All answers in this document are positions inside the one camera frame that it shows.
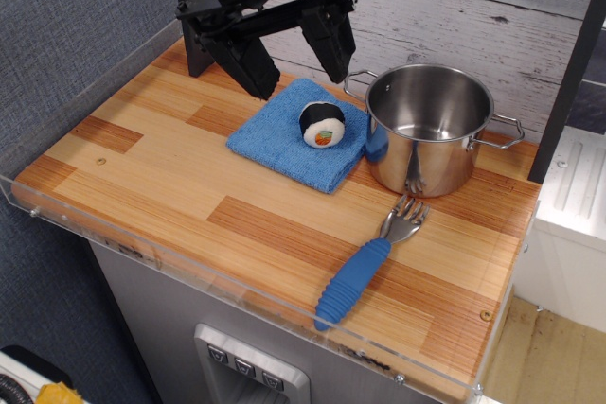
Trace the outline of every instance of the pot rim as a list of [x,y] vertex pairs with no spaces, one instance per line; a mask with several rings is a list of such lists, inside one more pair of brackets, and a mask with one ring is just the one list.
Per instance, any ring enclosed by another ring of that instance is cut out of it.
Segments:
[[[417,137],[414,136],[409,136],[406,134],[402,134],[401,132],[397,132],[394,131],[392,128],[387,127],[381,120],[379,120],[379,118],[377,118],[377,116],[372,112],[372,110],[370,109],[370,105],[368,103],[368,96],[370,94],[370,91],[372,90],[372,88],[374,87],[374,85],[384,76],[387,76],[390,73],[394,73],[398,70],[403,70],[403,69],[407,69],[407,68],[420,68],[420,67],[431,67],[431,68],[442,68],[445,70],[449,70],[452,71],[454,73],[458,73],[468,79],[470,79],[472,82],[476,83],[483,91],[484,93],[487,95],[488,98],[488,102],[489,102],[489,114],[487,115],[486,120],[475,130],[462,134],[458,137],[452,137],[449,139],[419,139]],[[368,86],[368,89],[366,89],[366,96],[365,96],[365,104],[366,104],[366,109],[368,110],[368,113],[370,114],[370,116],[379,124],[381,125],[383,128],[385,128],[387,131],[389,132],[393,132],[394,134],[396,134],[399,137],[403,137],[405,139],[410,139],[411,141],[416,141],[416,142],[427,142],[427,143],[446,143],[446,142],[455,142],[455,141],[461,141],[465,138],[469,138],[469,137],[475,137],[477,134],[479,134],[481,131],[483,131],[488,124],[490,123],[490,121],[492,120],[493,116],[494,116],[494,100],[492,98],[492,94],[490,93],[490,90],[486,87],[486,85],[484,85],[484,83],[482,81],[480,81],[480,79],[476,78],[475,76],[470,75],[469,73],[463,71],[463,70],[459,70],[457,68],[453,68],[452,66],[447,66],[447,65],[442,65],[439,63],[411,63],[411,64],[406,64],[406,65],[401,65],[401,66],[397,66],[394,68],[390,68],[384,72],[382,72],[379,76],[377,76]]]

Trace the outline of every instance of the plush sushi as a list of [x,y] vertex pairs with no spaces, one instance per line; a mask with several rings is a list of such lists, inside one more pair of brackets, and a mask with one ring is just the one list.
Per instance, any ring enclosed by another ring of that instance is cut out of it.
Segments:
[[303,140],[316,149],[338,144],[345,134],[345,116],[335,104],[326,101],[308,103],[299,116]]

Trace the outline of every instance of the button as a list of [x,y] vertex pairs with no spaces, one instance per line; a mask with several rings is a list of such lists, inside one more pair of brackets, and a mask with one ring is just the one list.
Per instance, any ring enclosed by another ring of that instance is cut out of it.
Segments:
[[282,382],[282,380],[280,378],[277,378],[276,376],[267,374],[265,371],[263,371],[263,383],[269,388],[273,388],[274,390],[278,390],[279,392],[284,391],[284,382]]
[[236,359],[236,369],[243,373],[245,376],[253,378],[255,376],[255,366],[246,361]]
[[221,349],[213,345],[208,345],[208,353],[213,360],[218,361],[219,363],[227,364],[227,354],[223,352]]

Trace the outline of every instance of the fork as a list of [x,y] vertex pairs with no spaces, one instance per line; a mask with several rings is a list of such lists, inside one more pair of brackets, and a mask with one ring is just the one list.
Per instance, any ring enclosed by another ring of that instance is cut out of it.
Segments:
[[[351,311],[387,259],[391,246],[414,235],[427,218],[429,205],[420,202],[413,210],[415,202],[404,195],[383,221],[379,237],[360,248],[334,275],[315,307],[317,317],[338,324]],[[320,331],[329,328],[317,319],[314,324]]]

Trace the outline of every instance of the blue fork handle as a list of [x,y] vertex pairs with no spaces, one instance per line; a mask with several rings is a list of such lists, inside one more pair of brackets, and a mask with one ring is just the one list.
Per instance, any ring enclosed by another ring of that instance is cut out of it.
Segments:
[[[370,240],[349,258],[326,286],[315,315],[337,324],[351,311],[379,267],[385,262],[391,243],[384,238]],[[315,321],[315,328],[324,331],[328,325]]]

